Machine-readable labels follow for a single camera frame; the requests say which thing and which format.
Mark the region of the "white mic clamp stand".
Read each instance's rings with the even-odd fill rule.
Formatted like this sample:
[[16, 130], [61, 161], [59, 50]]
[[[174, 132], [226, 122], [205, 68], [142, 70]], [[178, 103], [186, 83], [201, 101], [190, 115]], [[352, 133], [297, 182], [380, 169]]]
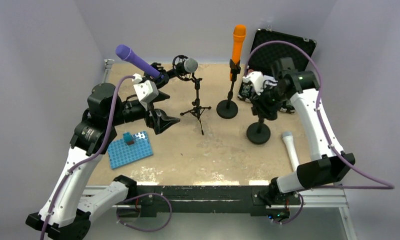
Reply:
[[266, 143], [271, 136], [269, 127], [264, 123], [264, 115], [255, 106], [251, 107], [252, 114], [258, 117], [258, 121], [250, 124], [246, 131], [248, 140], [256, 145]]

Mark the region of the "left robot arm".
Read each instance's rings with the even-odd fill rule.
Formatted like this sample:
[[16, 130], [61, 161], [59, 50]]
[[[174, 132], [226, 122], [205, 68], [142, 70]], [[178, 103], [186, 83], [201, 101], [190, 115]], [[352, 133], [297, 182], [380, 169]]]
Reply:
[[142, 105], [141, 96], [122, 101], [111, 83], [101, 83], [92, 89], [88, 108], [74, 129], [67, 160], [54, 190], [41, 210], [27, 216], [27, 226], [53, 240], [81, 240], [92, 223], [114, 204], [135, 202], [136, 181], [123, 175], [93, 197], [81, 199], [92, 172], [117, 135], [116, 126], [145, 120], [149, 128], [160, 134], [179, 122], [153, 106], [168, 99], [168, 94], [149, 82], [136, 84], [135, 88], [141, 96], [152, 96], [147, 106]]

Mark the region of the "orange microphone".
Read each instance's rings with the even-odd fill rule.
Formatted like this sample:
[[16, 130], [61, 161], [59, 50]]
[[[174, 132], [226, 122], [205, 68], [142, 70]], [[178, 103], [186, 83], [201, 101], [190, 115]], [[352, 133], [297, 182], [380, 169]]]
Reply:
[[231, 64], [238, 64], [241, 58], [242, 46], [246, 36], [246, 27], [243, 24], [238, 24], [235, 26], [233, 30], [233, 47], [232, 47], [232, 56], [230, 58], [230, 67]]

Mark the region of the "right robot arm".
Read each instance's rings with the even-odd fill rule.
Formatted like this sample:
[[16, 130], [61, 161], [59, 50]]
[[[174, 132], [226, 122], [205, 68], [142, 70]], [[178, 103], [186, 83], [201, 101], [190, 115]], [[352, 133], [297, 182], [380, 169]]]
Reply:
[[319, 98], [321, 85], [310, 70], [298, 71], [293, 61], [282, 58], [274, 62], [272, 75], [276, 85], [266, 84], [260, 71], [252, 71], [243, 82], [253, 86], [252, 104], [256, 115], [267, 120], [277, 118], [275, 107], [290, 101], [300, 117], [311, 154], [310, 162], [300, 164], [287, 175], [271, 180], [268, 190], [261, 196], [279, 204], [288, 195], [314, 188], [334, 188], [356, 163], [352, 153], [346, 153], [335, 137]]

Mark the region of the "orange mic round stand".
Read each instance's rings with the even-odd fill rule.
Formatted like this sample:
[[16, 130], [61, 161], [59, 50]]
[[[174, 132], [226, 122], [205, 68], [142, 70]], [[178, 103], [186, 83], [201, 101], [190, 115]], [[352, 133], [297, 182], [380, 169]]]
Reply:
[[227, 99], [220, 101], [216, 107], [216, 112], [218, 116], [220, 116], [223, 119], [232, 119], [238, 114], [238, 106], [234, 101], [232, 101], [232, 98], [234, 94], [233, 92], [234, 85], [237, 80], [237, 76], [241, 71], [240, 62], [234, 63], [233, 60], [231, 59], [230, 69], [231, 69], [230, 70], [231, 86], [227, 94]]

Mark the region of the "white microphone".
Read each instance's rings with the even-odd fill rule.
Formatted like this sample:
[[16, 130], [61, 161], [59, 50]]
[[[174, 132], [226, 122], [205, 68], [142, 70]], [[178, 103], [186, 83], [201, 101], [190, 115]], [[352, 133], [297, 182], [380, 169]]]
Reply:
[[290, 163], [292, 166], [292, 170], [296, 171], [297, 167], [300, 165], [300, 163], [299, 163], [299, 158], [298, 158], [297, 151], [295, 148], [293, 134], [290, 131], [285, 131], [285, 132], [282, 132], [281, 138], [286, 146], [287, 153], [288, 153]]

